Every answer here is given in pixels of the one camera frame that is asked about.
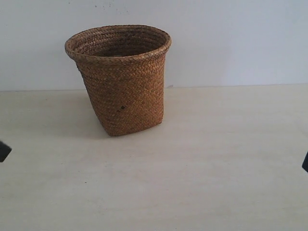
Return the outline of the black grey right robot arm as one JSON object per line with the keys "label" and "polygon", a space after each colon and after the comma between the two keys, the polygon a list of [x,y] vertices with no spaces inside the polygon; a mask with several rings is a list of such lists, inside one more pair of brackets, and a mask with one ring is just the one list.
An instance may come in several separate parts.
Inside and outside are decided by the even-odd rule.
{"label": "black grey right robot arm", "polygon": [[302,168],[308,172],[308,153],[306,154],[305,158],[304,158],[304,161],[302,163]]}

